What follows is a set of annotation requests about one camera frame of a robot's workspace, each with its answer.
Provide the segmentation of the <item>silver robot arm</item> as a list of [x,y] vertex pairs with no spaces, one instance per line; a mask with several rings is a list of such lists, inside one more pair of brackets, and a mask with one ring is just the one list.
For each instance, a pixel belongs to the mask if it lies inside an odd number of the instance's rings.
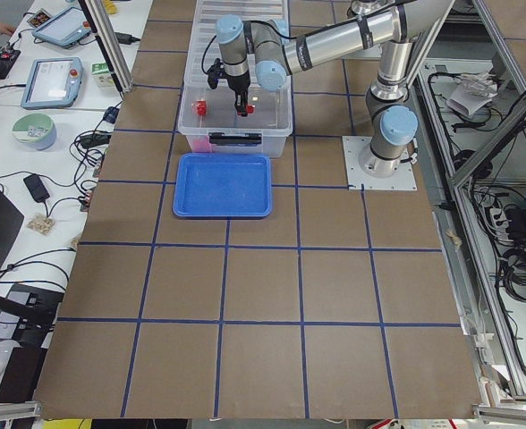
[[361,151],[359,164],[372,177],[389,178],[398,169],[419,125],[415,113],[404,104],[410,86],[407,77],[416,64],[412,47],[421,33],[447,16],[451,7],[449,1],[375,1],[364,13],[296,38],[287,36],[276,21],[245,21],[228,14],[216,21],[213,39],[220,56],[203,72],[211,88],[216,88],[221,79],[227,81],[235,94],[237,114],[245,116],[250,55],[255,58],[258,84],[277,92],[295,73],[380,46],[378,75],[366,95],[374,135]]

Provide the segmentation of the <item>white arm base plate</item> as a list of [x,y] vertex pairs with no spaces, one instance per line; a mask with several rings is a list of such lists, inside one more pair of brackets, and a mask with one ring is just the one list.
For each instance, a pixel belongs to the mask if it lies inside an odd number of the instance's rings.
[[407,147],[395,160],[382,160],[371,151],[371,137],[343,136],[349,190],[416,191],[417,184]]

